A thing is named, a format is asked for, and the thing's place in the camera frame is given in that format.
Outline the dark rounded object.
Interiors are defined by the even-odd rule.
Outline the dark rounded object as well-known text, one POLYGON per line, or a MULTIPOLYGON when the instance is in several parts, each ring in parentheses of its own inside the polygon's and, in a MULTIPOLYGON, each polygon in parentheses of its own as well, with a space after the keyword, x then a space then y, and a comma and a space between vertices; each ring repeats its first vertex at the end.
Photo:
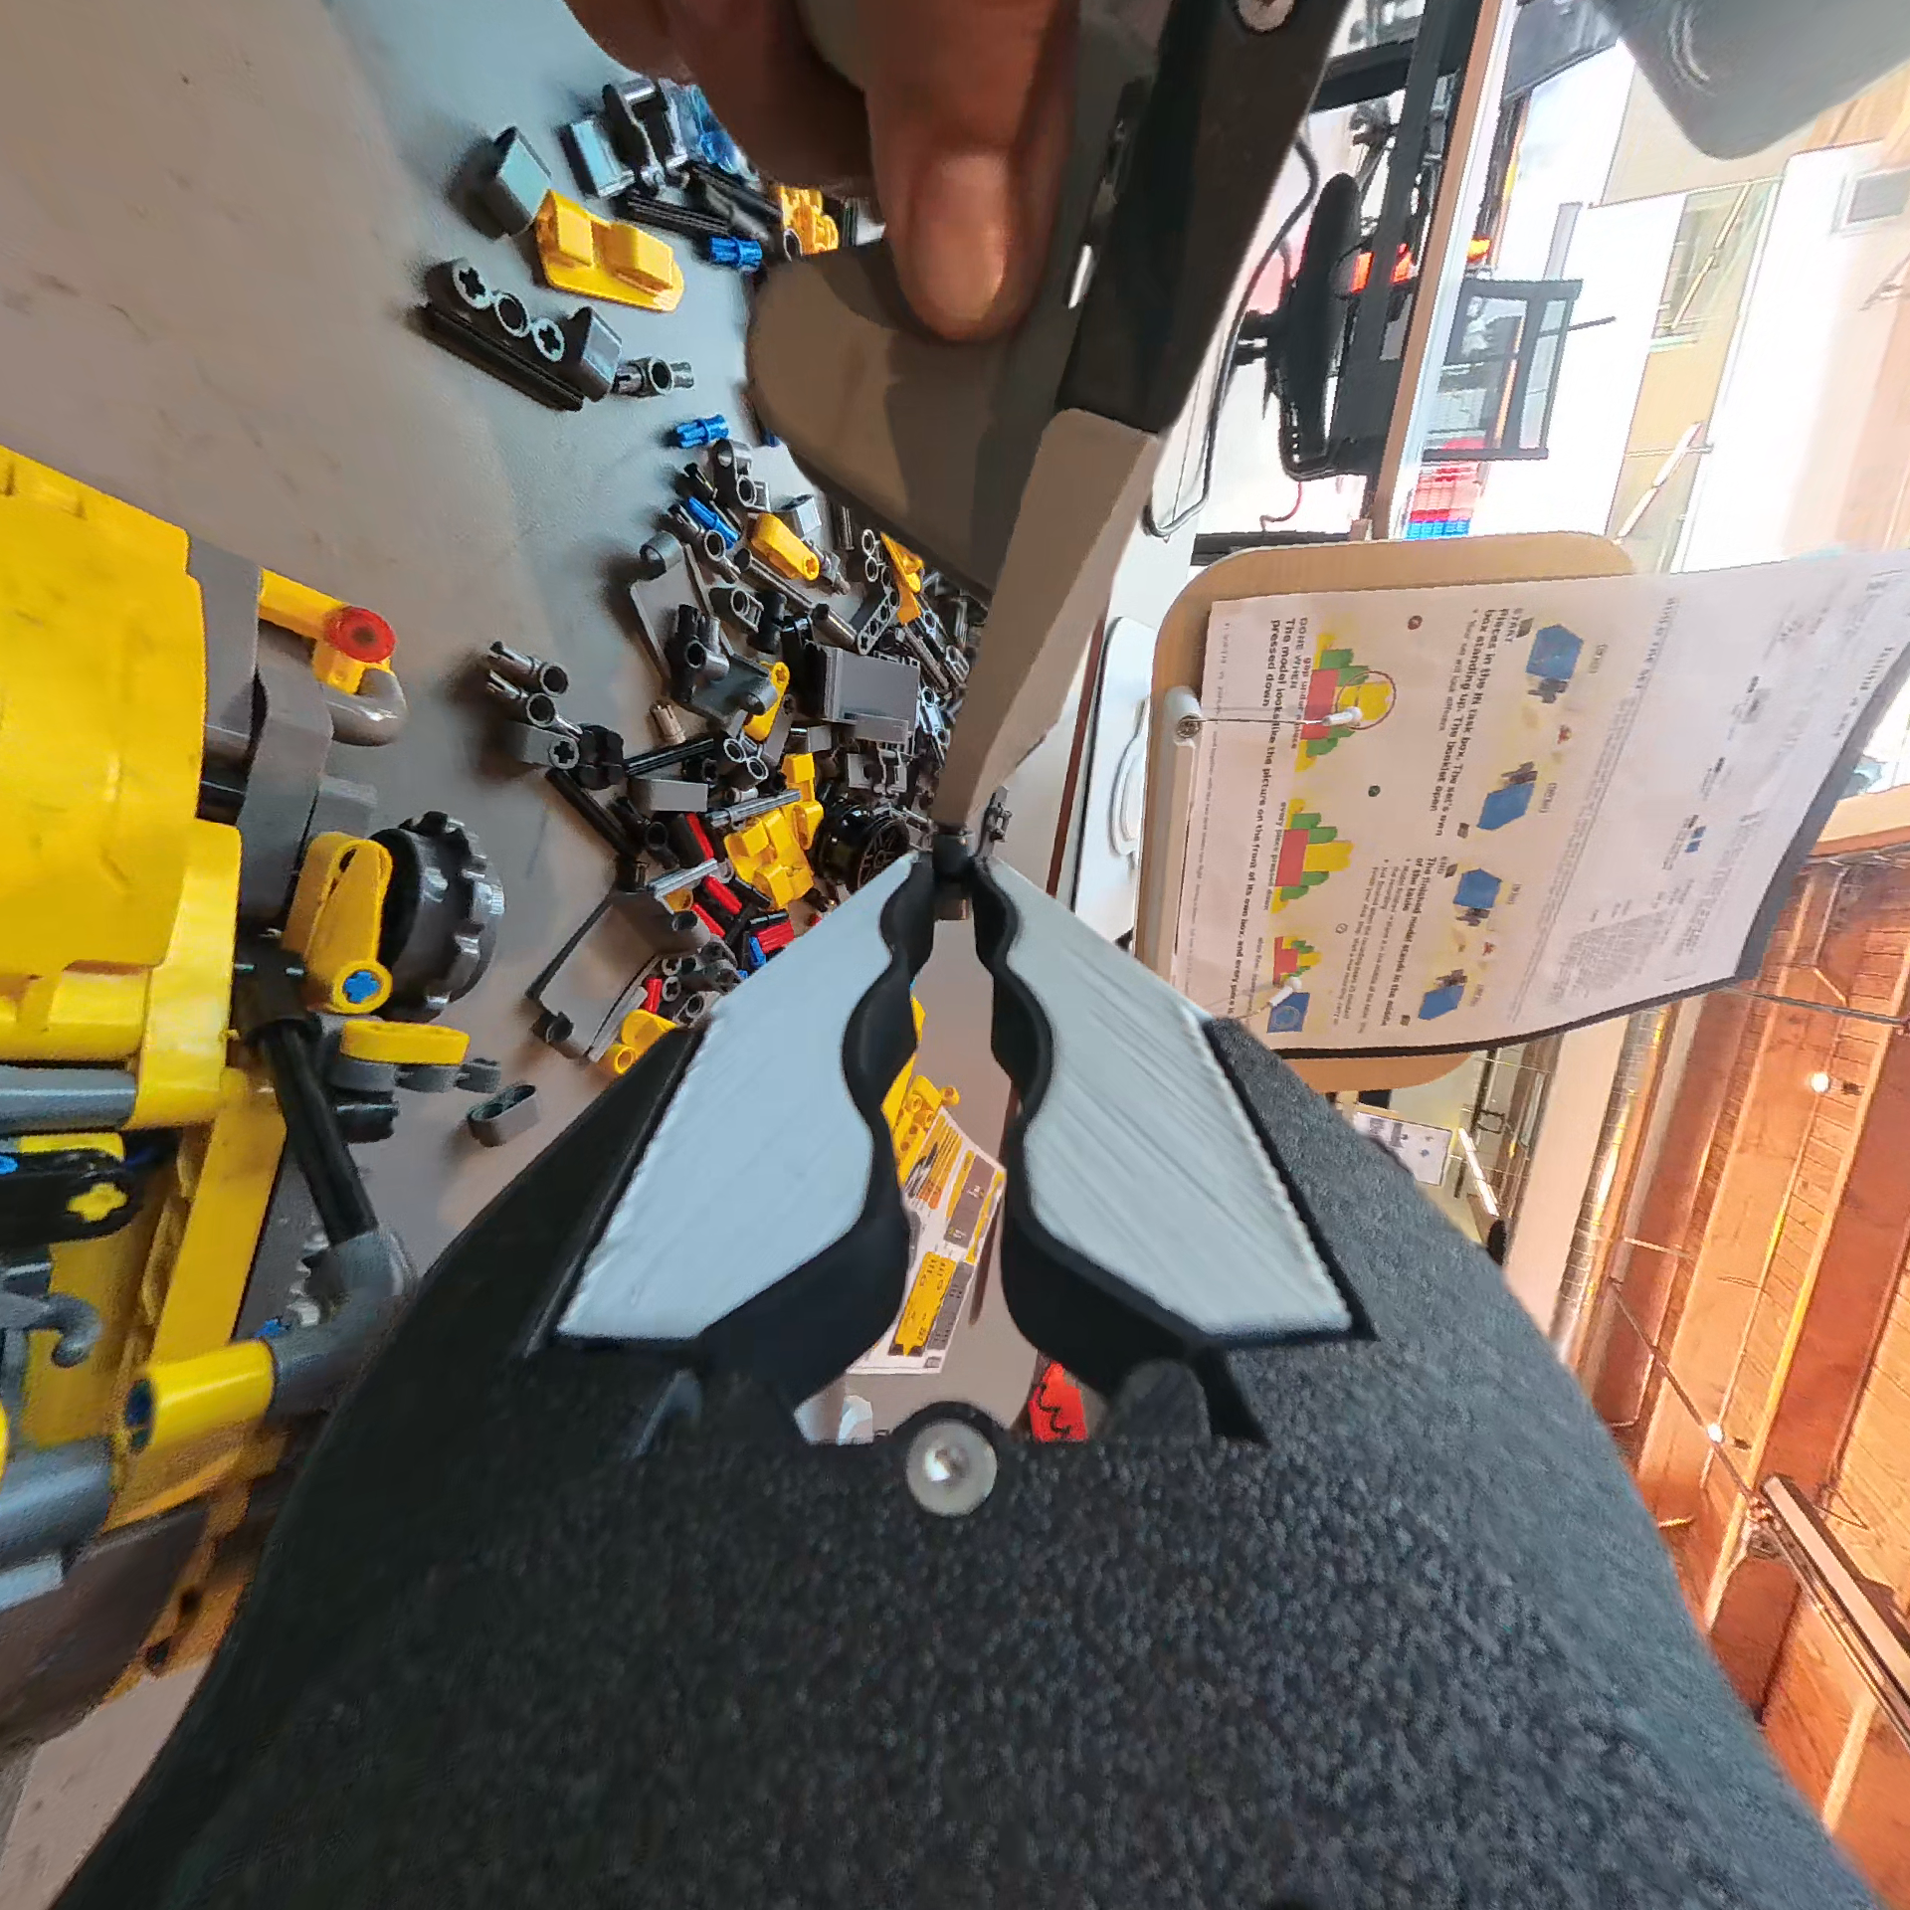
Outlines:
POLYGON ((1740 159, 1905 65, 1905 4, 1600 4, 1690 146, 1740 159))

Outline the black office chair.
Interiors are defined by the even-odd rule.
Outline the black office chair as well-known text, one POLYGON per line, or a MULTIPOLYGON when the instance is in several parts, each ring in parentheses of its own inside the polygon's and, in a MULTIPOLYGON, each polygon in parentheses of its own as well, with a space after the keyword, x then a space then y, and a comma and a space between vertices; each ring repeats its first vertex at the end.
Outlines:
POLYGON ((1363 198, 1379 159, 1334 171, 1304 225, 1297 266, 1268 311, 1241 321, 1234 368, 1259 367, 1259 410, 1275 419, 1281 467, 1297 480, 1379 477, 1401 394, 1401 356, 1417 266, 1396 247, 1387 299, 1372 302, 1363 198))

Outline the person's left hand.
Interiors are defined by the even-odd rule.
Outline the person's left hand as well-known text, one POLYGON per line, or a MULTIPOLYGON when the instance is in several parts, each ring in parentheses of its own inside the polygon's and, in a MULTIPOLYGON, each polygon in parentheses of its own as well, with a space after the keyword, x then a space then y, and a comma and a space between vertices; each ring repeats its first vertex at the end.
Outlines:
POLYGON ((855 4, 857 85, 794 4, 568 4, 621 65, 701 85, 772 179, 867 198, 904 299, 947 340, 1021 321, 1074 138, 1075 4, 855 4))

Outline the yellow sticker sheet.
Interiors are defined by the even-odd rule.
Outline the yellow sticker sheet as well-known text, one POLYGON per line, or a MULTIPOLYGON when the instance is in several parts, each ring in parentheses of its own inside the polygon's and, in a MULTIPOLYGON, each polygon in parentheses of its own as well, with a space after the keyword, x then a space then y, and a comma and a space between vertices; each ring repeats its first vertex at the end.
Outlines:
POLYGON ((846 1375, 935 1375, 968 1317, 1007 1172, 968 1138, 957 1103, 913 1064, 884 1103, 907 1220, 904 1299, 846 1375))

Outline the pile of mixed small bricks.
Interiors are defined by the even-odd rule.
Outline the pile of mixed small bricks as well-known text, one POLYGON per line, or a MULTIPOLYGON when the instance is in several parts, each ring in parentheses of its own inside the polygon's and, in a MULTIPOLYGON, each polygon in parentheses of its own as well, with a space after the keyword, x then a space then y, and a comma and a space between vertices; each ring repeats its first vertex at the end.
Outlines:
MULTIPOLYGON (((683 89, 616 79, 563 127, 577 204, 676 232, 742 292, 778 256, 836 247, 846 206, 757 185, 716 161, 716 132, 683 89)), ((687 357, 621 347, 608 398, 692 386, 687 357)), ((680 459, 626 572, 656 742, 563 711, 557 662, 499 639, 480 662, 499 742, 608 848, 608 897, 529 992, 534 1037, 602 1072, 704 1021, 844 899, 808 863, 826 804, 885 803, 925 845, 986 626, 973 594, 846 501, 778 494, 752 459, 772 440, 745 394, 665 423, 661 447, 680 459)))

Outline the black toy wheel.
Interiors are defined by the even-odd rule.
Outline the black toy wheel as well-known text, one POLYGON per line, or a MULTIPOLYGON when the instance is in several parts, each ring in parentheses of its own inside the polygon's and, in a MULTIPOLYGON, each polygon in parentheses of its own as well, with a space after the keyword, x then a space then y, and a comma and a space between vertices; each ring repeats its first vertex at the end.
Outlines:
POLYGON ((913 818, 904 809, 855 797, 824 809, 808 863, 818 881, 844 897, 857 894, 913 848, 913 818))

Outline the yellow toy vehicle model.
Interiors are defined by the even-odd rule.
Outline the yellow toy vehicle model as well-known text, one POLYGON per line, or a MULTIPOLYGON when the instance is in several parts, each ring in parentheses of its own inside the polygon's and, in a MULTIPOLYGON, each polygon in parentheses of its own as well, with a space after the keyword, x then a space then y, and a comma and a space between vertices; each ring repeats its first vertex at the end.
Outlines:
POLYGON ((375 610, 4 451, 4 1772, 206 1657, 414 1285, 357 1149, 493 1094, 503 894, 343 756, 375 610))

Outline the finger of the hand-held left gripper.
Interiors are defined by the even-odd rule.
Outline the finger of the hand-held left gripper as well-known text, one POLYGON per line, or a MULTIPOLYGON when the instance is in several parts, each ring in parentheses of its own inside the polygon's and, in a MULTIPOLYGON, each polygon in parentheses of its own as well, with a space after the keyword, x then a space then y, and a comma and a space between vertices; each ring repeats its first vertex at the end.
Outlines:
POLYGON ((940 829, 979 829, 994 786, 1060 725, 1157 456, 1157 431, 1078 408, 1047 419, 951 735, 940 829))

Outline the silver ventilation duct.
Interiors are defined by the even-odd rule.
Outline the silver ventilation duct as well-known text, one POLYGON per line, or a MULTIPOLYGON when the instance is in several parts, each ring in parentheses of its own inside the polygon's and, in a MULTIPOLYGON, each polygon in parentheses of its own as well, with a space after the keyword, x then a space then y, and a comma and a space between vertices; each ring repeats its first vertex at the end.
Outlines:
POLYGON ((1553 1347, 1560 1363, 1580 1360, 1585 1308, 1598 1279, 1605 1278, 1608 1237, 1612 1226, 1621 1220, 1632 1184, 1641 1099, 1647 1094, 1639 1088, 1612 1082, 1605 1124, 1598 1130, 1594 1163, 1585 1172, 1585 1190, 1571 1220, 1560 1285, 1547 1322, 1547 1343, 1553 1347))

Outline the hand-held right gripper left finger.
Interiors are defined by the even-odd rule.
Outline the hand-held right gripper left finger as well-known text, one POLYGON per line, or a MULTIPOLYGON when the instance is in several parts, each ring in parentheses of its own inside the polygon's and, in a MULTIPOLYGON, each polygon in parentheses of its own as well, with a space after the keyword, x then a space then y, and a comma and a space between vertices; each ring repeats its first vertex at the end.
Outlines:
POLYGON ((798 1408, 892 1322, 907 1220, 884 1111, 919 1056, 935 873, 904 854, 692 1037, 551 1339, 687 1355, 798 1408))

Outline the black beam with cross holes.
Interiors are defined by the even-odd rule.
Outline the black beam with cross holes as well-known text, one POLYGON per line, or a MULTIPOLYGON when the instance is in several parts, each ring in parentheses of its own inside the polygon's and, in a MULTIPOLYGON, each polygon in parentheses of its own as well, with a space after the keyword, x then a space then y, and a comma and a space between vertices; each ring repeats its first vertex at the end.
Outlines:
POLYGON ((543 315, 463 256, 427 272, 420 321, 439 344, 551 410, 608 398, 619 377, 621 340, 595 307, 543 315))

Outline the yellow curved panel brick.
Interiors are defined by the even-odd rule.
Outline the yellow curved panel brick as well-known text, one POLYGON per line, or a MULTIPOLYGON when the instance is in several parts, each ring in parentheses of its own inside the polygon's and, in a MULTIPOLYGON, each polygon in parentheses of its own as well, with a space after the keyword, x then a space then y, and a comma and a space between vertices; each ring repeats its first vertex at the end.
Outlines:
POLYGON ((639 311, 680 308, 683 266, 673 247, 643 225, 602 218, 551 191, 538 204, 530 235, 538 274, 551 292, 639 311))

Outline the small dark grey curved brick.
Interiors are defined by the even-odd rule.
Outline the small dark grey curved brick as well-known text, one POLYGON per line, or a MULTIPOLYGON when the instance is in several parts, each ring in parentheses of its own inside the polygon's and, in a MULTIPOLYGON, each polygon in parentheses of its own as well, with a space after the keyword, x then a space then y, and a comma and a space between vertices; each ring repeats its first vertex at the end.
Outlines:
POLYGON ((478 132, 448 184, 448 204, 484 240, 519 240, 538 222, 551 177, 519 127, 478 132))

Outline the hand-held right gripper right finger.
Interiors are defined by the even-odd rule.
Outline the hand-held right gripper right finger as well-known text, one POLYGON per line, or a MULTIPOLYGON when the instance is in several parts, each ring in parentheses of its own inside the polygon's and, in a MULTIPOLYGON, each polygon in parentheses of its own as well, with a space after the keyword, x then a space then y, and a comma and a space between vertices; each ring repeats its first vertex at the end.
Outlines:
POLYGON ((965 887, 1016 1099, 1009 1317, 1108 1419, 1259 1441, 1230 1357, 1349 1339, 1355 1299, 1212 1016, 1016 868, 965 887))

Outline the printed instruction sheet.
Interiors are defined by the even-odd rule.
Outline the printed instruction sheet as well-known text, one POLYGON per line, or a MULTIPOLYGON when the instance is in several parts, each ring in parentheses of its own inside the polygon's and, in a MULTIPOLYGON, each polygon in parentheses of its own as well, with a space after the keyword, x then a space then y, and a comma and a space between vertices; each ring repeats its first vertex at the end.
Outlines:
POLYGON ((1134 950, 1287 1062, 1721 987, 1903 684, 1903 549, 1216 600, 1153 696, 1134 950))

